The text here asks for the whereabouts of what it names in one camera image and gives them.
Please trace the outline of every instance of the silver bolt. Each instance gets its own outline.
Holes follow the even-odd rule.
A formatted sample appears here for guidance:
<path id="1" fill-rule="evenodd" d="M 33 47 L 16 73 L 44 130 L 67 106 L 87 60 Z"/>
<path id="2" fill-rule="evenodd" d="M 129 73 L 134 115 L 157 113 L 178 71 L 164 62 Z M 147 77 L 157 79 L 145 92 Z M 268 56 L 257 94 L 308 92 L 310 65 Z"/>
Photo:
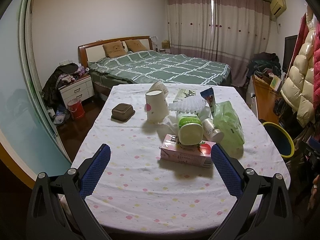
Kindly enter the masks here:
<path id="1" fill-rule="evenodd" d="M 69 175 L 73 175 L 75 173 L 76 173 L 76 169 L 75 168 L 71 168 L 71 169 L 68 170 L 68 174 Z"/>
<path id="2" fill-rule="evenodd" d="M 247 169 L 247 170 L 246 170 L 246 173 L 247 173 L 248 175 L 253 175 L 253 174 L 254 174 L 254 170 L 253 170 L 253 169 Z"/>
<path id="3" fill-rule="evenodd" d="M 279 173 L 277 173 L 277 174 L 276 174 L 276 178 L 277 178 L 277 179 L 282 179 L 282 175 L 279 174 Z"/>
<path id="4" fill-rule="evenodd" d="M 38 175 L 39 179 L 43 179 L 44 177 L 45 177 L 45 173 L 44 172 L 39 173 L 39 175 Z"/>

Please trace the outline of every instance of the white floral tablecloth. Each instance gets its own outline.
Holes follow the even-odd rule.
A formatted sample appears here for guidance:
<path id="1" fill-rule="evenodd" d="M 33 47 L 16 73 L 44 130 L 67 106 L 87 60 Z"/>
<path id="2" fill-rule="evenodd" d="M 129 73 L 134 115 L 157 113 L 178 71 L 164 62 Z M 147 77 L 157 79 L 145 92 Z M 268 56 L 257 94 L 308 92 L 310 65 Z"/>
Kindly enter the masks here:
<path id="1" fill-rule="evenodd" d="M 215 167 L 200 168 L 160 160 L 166 126 L 148 123 L 145 92 L 151 84 L 118 85 L 82 143 L 72 167 L 79 167 L 102 143 L 110 146 L 111 160 L 93 194 L 86 198 L 102 226 L 148 234 L 186 234 L 216 228 L 236 198 L 230 196 Z M 168 103 L 180 88 L 201 92 L 208 86 L 166 84 Z M 258 174 L 289 172 L 265 129 L 232 87 L 213 86 L 216 102 L 229 100 L 242 124 L 245 144 L 236 156 L 244 168 Z M 126 123 L 110 119 L 119 103 L 133 105 L 135 115 Z M 256 211 L 261 197 L 256 199 Z"/>

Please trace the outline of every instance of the curtain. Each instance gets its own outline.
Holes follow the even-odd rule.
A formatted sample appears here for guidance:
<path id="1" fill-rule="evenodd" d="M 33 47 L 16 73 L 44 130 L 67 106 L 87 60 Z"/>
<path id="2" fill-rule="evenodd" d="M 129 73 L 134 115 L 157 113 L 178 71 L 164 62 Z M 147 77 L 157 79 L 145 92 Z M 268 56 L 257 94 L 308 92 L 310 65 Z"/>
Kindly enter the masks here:
<path id="1" fill-rule="evenodd" d="M 168 0 L 173 54 L 230 66 L 232 83 L 243 86 L 253 54 L 265 51 L 270 3 L 263 0 Z"/>

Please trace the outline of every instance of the red bucket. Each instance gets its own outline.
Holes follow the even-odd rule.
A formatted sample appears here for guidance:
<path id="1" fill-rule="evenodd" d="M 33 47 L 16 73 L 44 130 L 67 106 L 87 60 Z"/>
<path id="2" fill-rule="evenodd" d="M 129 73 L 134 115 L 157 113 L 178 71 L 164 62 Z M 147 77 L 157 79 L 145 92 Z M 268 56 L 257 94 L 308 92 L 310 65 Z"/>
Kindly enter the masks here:
<path id="1" fill-rule="evenodd" d="M 71 112 L 71 116 L 73 120 L 80 119 L 84 117 L 84 110 L 81 104 L 81 100 L 79 98 L 72 99 L 67 104 L 68 110 Z"/>

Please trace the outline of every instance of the yellow-rimmed trash can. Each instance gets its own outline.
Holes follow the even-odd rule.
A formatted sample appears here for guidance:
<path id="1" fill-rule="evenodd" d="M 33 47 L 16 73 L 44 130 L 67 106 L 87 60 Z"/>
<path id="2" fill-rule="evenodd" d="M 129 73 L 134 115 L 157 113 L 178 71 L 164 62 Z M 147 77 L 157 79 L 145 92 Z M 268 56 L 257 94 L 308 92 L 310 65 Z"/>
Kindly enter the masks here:
<path id="1" fill-rule="evenodd" d="M 273 122 L 264 122 L 262 125 L 266 129 L 282 158 L 287 159 L 292 157 L 294 154 L 294 143 L 287 131 Z"/>

